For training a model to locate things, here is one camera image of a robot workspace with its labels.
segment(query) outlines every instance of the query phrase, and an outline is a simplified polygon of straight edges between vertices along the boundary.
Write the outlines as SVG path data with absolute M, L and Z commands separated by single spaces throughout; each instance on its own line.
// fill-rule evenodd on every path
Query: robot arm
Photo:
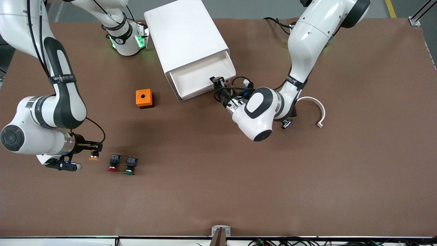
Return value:
M 253 141 L 270 136 L 273 121 L 287 119 L 317 58 L 340 27 L 350 28 L 367 13 L 370 0 L 301 0 L 308 6 L 288 38 L 292 67 L 280 91 L 262 87 L 249 100 L 234 98 L 226 108 L 243 133 Z
M 126 7 L 128 0 L 73 0 L 71 3 L 102 23 L 102 27 L 109 33 L 112 46 L 121 55 L 135 55 L 147 46 L 149 29 L 142 23 L 128 21 L 119 9 Z
M 37 155 L 48 167 L 80 169 L 71 162 L 73 154 L 83 149 L 100 151 L 101 143 L 57 129 L 77 128 L 85 120 L 87 109 L 65 49 L 50 30 L 42 1 L 1 1 L 0 34 L 14 48 L 40 59 L 55 91 L 54 95 L 20 101 L 15 117 L 1 131 L 2 145 L 15 153 Z

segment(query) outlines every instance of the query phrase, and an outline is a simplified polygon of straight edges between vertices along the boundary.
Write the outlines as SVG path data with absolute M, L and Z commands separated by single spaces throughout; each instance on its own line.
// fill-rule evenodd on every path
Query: yellow line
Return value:
M 390 13 L 391 18 L 396 18 L 395 9 L 393 8 L 393 4 L 391 0 L 385 0 L 385 4 L 387 5 L 388 12 Z

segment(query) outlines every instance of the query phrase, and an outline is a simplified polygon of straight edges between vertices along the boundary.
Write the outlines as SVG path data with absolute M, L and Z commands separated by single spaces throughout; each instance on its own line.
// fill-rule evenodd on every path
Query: orange box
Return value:
M 136 91 L 136 104 L 140 109 L 153 108 L 153 93 L 150 89 Z

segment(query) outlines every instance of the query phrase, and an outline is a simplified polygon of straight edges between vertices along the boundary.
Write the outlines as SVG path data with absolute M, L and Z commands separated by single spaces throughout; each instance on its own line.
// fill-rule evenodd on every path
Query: velcro strap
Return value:
M 287 76 L 287 78 L 285 79 L 285 81 L 290 82 L 292 85 L 296 86 L 298 88 L 298 90 L 302 90 L 305 85 L 306 85 L 306 81 L 305 83 L 299 82 L 297 81 L 295 78 L 290 77 L 290 75 Z
M 74 76 L 74 74 L 56 75 L 53 77 L 49 77 L 49 81 L 52 85 L 66 84 L 70 82 L 76 82 L 76 76 Z

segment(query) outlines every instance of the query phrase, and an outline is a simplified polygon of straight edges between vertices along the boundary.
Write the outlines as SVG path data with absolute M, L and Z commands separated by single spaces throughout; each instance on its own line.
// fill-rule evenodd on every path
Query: silver bracket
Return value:
M 417 20 L 417 21 L 413 21 L 413 20 L 411 19 L 411 16 L 408 17 L 408 20 L 410 21 L 410 24 L 411 24 L 412 26 L 420 26 L 420 21 L 419 21 L 419 20 Z
M 214 225 L 211 228 L 211 237 L 214 236 L 215 231 L 220 229 L 220 227 L 223 227 L 223 230 L 225 230 L 226 237 L 230 237 L 231 236 L 231 227 L 230 226 L 227 226 L 227 225 Z

